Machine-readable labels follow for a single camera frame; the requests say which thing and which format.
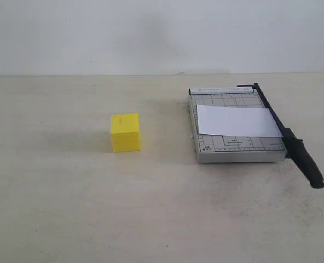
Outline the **yellow cube block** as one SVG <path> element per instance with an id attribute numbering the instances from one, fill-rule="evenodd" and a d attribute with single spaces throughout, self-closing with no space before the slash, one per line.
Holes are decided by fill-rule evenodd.
<path id="1" fill-rule="evenodd" d="M 139 151 L 141 149 L 139 114 L 111 115 L 110 136 L 113 152 Z"/>

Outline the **white paper sheet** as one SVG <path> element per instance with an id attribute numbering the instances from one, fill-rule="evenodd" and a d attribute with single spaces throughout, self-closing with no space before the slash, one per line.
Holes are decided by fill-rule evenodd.
<path id="1" fill-rule="evenodd" d="M 267 108 L 197 105 L 198 131 L 205 135 L 283 137 Z"/>

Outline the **black cutter blade lever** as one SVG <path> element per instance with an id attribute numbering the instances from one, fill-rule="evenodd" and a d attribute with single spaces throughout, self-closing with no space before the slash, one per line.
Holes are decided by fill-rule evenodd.
<path id="1" fill-rule="evenodd" d="M 303 140 L 296 138 L 292 130 L 283 125 L 283 123 L 280 121 L 279 117 L 275 113 L 274 109 L 270 105 L 269 101 L 265 97 L 258 83 L 237 85 L 237 87 L 251 87 L 257 91 L 259 97 L 263 102 L 264 107 L 270 111 L 274 121 L 276 122 L 282 134 L 282 142 L 287 150 L 285 158 L 289 158 L 295 163 L 295 165 L 307 178 L 312 188 L 324 188 L 324 178 L 315 161 L 306 150 Z"/>

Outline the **grey paper cutter base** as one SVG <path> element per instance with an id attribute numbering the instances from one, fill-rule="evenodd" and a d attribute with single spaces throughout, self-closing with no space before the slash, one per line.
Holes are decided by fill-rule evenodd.
<path id="1" fill-rule="evenodd" d="M 198 132 L 197 106 L 265 108 L 251 85 L 232 88 L 190 88 L 189 113 L 199 163 L 280 162 L 286 148 L 279 138 L 205 135 Z"/>

